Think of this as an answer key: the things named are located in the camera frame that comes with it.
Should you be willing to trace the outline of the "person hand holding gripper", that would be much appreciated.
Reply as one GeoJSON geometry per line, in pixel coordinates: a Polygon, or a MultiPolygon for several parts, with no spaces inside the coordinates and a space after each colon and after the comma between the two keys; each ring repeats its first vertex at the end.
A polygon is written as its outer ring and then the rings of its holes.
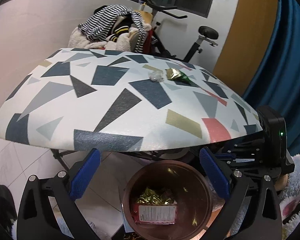
{"type": "Polygon", "coordinates": [[[288,185],[289,176],[288,174],[282,175],[275,182],[274,187],[276,192],[283,191],[288,185]]]}

